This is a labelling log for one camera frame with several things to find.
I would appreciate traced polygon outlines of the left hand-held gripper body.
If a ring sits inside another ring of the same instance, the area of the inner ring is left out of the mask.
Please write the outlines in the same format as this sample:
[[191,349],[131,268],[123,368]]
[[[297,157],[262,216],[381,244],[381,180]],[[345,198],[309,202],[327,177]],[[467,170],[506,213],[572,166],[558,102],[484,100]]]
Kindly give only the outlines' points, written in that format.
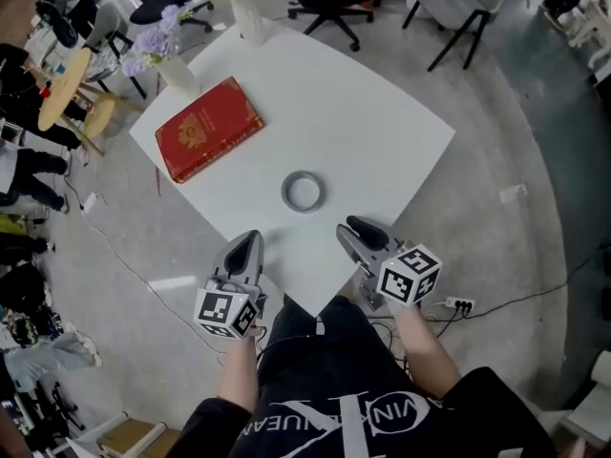
[[198,289],[194,322],[210,335],[243,340],[263,316],[266,299],[257,284],[211,277]]

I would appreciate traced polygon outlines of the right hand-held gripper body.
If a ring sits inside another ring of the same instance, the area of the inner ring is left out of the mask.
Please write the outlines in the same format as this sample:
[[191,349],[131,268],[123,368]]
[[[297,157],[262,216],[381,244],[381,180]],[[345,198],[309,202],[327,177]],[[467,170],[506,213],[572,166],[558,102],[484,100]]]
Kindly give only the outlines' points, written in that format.
[[436,286],[442,260],[423,244],[402,247],[387,257],[373,256],[369,264],[361,262],[365,274],[358,286],[369,307],[377,310],[384,302],[403,306],[419,304]]

